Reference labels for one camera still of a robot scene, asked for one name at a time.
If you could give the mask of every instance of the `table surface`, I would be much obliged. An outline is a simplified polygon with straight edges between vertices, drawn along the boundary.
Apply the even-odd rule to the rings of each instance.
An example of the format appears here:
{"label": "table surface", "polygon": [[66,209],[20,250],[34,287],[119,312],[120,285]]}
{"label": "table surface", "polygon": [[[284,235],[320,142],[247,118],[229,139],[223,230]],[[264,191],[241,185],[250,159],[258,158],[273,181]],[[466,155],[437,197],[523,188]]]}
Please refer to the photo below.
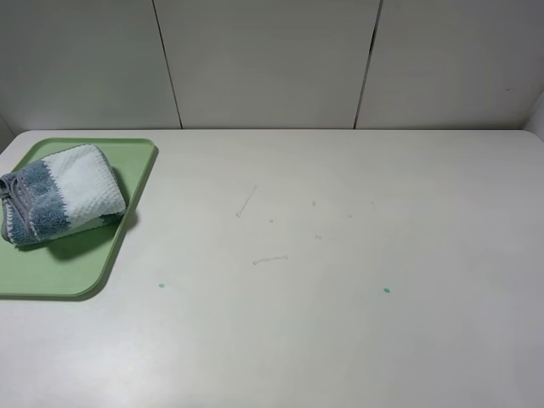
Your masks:
{"label": "table surface", "polygon": [[40,131],[0,171],[49,137],[159,156],[101,293],[0,302],[2,406],[544,406],[532,133]]}

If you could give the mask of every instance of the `folded towel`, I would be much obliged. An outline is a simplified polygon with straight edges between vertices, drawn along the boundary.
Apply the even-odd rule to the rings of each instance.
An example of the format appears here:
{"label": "folded towel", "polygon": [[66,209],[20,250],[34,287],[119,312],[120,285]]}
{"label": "folded towel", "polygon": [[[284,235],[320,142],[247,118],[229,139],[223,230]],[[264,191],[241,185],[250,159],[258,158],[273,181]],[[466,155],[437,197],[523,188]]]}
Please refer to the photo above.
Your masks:
{"label": "folded towel", "polygon": [[2,238],[36,244],[106,225],[127,206],[104,153],[83,144],[0,178]]}

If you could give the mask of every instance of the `green tray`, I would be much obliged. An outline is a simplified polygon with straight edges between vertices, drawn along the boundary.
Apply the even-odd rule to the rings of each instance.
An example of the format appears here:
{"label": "green tray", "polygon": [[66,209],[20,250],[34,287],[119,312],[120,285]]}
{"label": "green tray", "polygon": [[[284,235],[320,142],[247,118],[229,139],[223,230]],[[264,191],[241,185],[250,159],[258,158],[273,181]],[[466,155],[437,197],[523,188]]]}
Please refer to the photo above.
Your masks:
{"label": "green tray", "polygon": [[87,143],[99,147],[110,161],[128,204],[126,215],[119,224],[34,246],[18,248],[0,238],[0,298],[83,300],[94,296],[107,282],[158,152],[153,142],[45,139],[32,146],[15,169]]}

